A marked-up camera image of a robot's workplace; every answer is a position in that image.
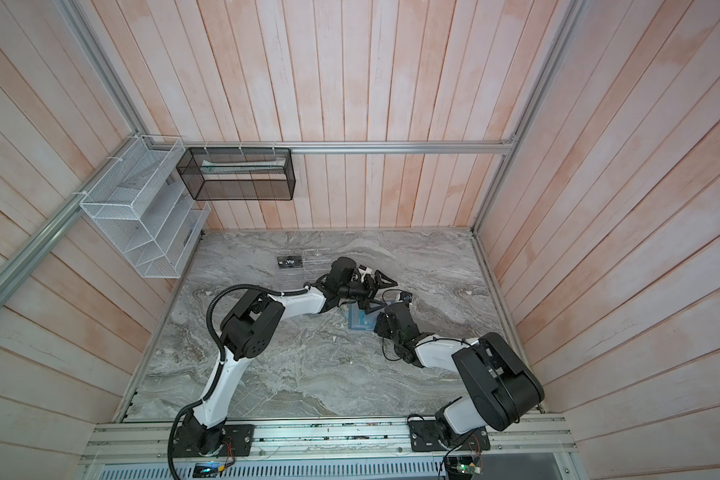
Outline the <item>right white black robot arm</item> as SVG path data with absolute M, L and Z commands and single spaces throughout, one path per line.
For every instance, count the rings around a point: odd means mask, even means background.
M 459 339 L 422 332 L 407 304 L 387 306 L 377 317 L 374 332 L 393 343 L 404 362 L 459 375 L 467 395 L 439 409 L 434 426 L 442 441 L 475 429 L 503 431 L 545 399 L 531 369 L 496 332 Z

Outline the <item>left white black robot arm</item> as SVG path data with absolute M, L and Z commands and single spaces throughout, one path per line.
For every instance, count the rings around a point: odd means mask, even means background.
M 204 454 L 217 449 L 243 373 L 269 346 L 282 320 L 322 314 L 344 302 L 370 313 L 382 305 L 377 293 L 397 285 L 379 270 L 340 257 L 328 273 L 298 290 L 276 291 L 253 284 L 221 290 L 205 314 L 206 328 L 218 349 L 217 363 L 201 398 L 180 411 L 175 425 Z

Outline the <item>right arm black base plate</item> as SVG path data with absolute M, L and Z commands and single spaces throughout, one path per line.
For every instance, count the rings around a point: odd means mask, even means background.
M 427 420 L 420 416 L 409 418 L 407 426 L 414 452 L 446 452 L 455 449 L 482 453 L 491 449 L 488 434 L 482 428 L 458 434 L 444 421 Z

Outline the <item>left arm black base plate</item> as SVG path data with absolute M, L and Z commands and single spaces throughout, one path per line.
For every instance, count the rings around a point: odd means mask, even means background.
M 253 424 L 218 425 L 207 429 L 200 424 L 180 425 L 171 440 L 174 458 L 247 457 L 250 454 Z

